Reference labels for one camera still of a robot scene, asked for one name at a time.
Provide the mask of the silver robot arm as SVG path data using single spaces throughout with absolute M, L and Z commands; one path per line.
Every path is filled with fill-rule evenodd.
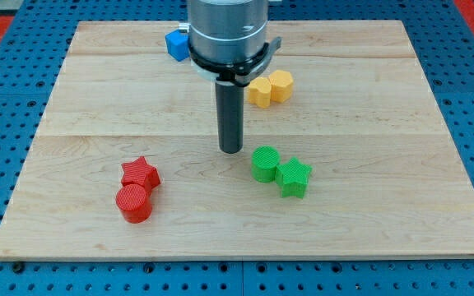
M 188 0 L 188 50 L 215 86 L 219 148 L 242 149 L 244 88 L 269 66 L 281 38 L 267 41 L 268 1 Z

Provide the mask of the black clamp ring mount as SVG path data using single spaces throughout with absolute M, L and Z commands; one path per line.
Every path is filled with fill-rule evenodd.
M 277 36 L 251 58 L 243 62 L 219 63 L 202 57 L 193 46 L 188 46 L 192 65 L 197 73 L 209 81 L 224 82 L 238 87 L 248 86 L 251 81 L 266 71 L 275 52 L 281 47 L 281 37 Z

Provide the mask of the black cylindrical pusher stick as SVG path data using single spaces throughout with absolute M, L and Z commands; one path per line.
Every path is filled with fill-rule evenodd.
M 234 154 L 243 146 L 244 89 L 216 82 L 215 92 L 219 147 L 227 154 Z

